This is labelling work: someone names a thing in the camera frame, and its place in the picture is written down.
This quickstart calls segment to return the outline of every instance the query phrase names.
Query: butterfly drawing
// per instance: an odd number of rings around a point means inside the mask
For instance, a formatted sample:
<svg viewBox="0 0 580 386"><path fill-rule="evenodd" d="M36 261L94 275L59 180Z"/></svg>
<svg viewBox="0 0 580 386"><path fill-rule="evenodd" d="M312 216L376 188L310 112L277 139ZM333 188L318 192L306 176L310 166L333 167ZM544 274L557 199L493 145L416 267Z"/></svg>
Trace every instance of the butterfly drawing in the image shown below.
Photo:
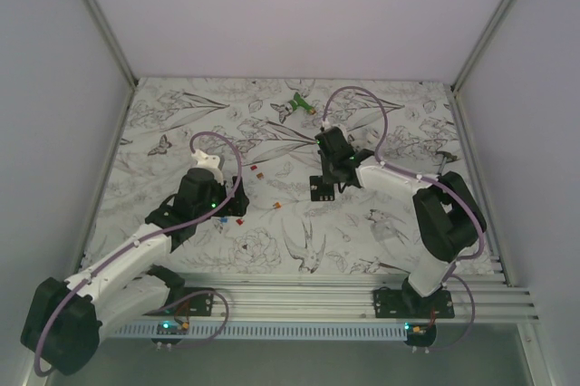
<svg viewBox="0 0 580 386"><path fill-rule="evenodd" d="M278 111L278 117L280 118L280 123L284 123L286 118L292 114L292 105L289 103L283 103L282 105L278 105L277 103L271 103L270 106Z"/></svg>
<svg viewBox="0 0 580 386"><path fill-rule="evenodd" d="M316 80L284 80L290 90L300 93L300 96L307 98L314 88Z"/></svg>
<svg viewBox="0 0 580 386"><path fill-rule="evenodd" d="M167 135L163 134L159 139L159 145L151 149L147 156L150 157L152 155L165 155L167 153L167 149L169 149L171 146L173 145L169 143L169 140L167 140Z"/></svg>

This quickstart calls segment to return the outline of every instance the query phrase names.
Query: bird drawing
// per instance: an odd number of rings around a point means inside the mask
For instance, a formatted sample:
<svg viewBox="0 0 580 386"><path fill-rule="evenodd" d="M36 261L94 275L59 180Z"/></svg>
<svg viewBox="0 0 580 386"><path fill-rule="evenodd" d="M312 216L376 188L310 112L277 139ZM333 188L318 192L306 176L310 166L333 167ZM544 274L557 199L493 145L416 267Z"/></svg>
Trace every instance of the bird drawing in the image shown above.
<svg viewBox="0 0 580 386"><path fill-rule="evenodd" d="M290 256L293 259L302 260L302 263L298 267L298 271L300 273L313 273L318 269L318 266L323 260L324 248L326 247L326 235L324 235L323 246L320 248L318 253L316 253L312 240L312 221L310 222L310 232L306 230L304 221L302 222L302 227L304 229L304 247L297 246L292 238L286 233L284 229L284 222L282 222L282 235L284 236L284 242Z"/></svg>

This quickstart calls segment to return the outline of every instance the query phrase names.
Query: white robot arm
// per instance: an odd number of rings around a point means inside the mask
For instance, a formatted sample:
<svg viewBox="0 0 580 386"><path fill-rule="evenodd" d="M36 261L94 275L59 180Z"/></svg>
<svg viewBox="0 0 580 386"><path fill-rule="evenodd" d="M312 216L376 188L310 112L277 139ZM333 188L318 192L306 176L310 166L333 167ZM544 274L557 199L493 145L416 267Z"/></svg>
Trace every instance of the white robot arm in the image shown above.
<svg viewBox="0 0 580 386"><path fill-rule="evenodd" d="M227 196L219 157L200 150L193 157L198 164L182 178L178 192L153 210L123 244L64 281L48 278L38 286L21 335L24 346L36 350L49 318L71 295L46 335L41 354L58 371L70 375L119 327L188 291L179 275L155 264L195 234L197 225L189 222L206 215ZM234 196L215 216L242 217L248 204L240 180ZM162 233L165 229L170 234Z"/></svg>
<svg viewBox="0 0 580 386"><path fill-rule="evenodd" d="M403 284L407 304L420 304L441 288L455 259L478 239L477 230L464 210L450 196L423 179L404 176L378 162L370 150L356 152L340 127L326 128L316 135L320 148L324 184L384 191L403 203L412 199L425 251ZM462 177L448 172L439 177L476 215L483 231L486 222Z"/></svg>

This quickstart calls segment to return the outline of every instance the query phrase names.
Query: patterned floor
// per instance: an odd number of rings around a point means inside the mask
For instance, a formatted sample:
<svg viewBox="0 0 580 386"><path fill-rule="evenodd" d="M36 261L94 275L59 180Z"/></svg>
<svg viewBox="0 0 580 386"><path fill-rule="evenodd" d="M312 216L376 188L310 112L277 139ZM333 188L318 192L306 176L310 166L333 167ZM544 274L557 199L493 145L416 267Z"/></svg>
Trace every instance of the patterned floor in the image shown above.
<svg viewBox="0 0 580 386"><path fill-rule="evenodd" d="M320 175L314 135L329 95L344 85L374 92L389 116L382 155L404 167L435 173L437 150L459 160L446 166L465 179L445 88L432 82L252 79L142 79L105 191L97 227L84 265L122 243L169 194L191 167L189 138L202 130L232 139L243 155L250 207L239 225L216 218L164 263L184 273L361 274L412 270L422 246L411 200L348 188L334 202L310 201L308 177ZM300 92L316 108L288 115L283 105ZM356 92L335 98L330 119L342 123L354 143L369 149L382 133L377 104ZM226 159L227 179L235 173L233 154L213 138L198 147ZM257 165L258 170L250 166ZM258 179L257 173L264 178ZM282 207L274 209L279 202ZM492 273L488 250L459 266L463 274Z"/></svg>

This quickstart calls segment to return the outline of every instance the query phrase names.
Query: black mounting bracket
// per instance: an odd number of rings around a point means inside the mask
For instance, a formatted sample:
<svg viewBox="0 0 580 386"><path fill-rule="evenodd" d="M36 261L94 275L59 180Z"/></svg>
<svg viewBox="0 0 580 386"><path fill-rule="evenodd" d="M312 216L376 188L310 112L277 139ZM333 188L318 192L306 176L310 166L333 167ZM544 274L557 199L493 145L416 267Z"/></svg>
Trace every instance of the black mounting bracket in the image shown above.
<svg viewBox="0 0 580 386"><path fill-rule="evenodd" d="M322 176L310 177L310 201L329 202L334 200L334 184L325 184Z"/></svg>
<svg viewBox="0 0 580 386"><path fill-rule="evenodd" d="M213 288L185 287L185 280L183 277L163 266L155 265L147 274L154 275L158 279L162 280L169 288L169 296L165 304L172 304L185 297L186 295L196 293L197 291L213 291ZM185 303L188 304L187 311L183 311L183 309L181 309ZM211 316L211 310L214 305L214 295L212 293L196 295L189 298L187 302L183 302L183 304L178 304L165 311L151 314L150 316L173 318L175 317L175 313L178 310L182 314L181 316ZM162 321L157 324L157 334L168 337L154 338L152 341L155 343L170 343L171 345L175 345L181 341L179 338L176 338L176 336L181 336L187 334L188 332L189 324L187 327L185 327L184 322L181 320L177 322Z"/></svg>
<svg viewBox="0 0 580 386"><path fill-rule="evenodd" d="M410 347L431 347L437 339L437 325L407 323L407 341Z"/></svg>
<svg viewBox="0 0 580 386"><path fill-rule="evenodd" d="M372 306L376 318L429 320L431 311L437 318L455 318L451 293L442 289L421 298L411 307L405 290L375 289L372 291Z"/></svg>

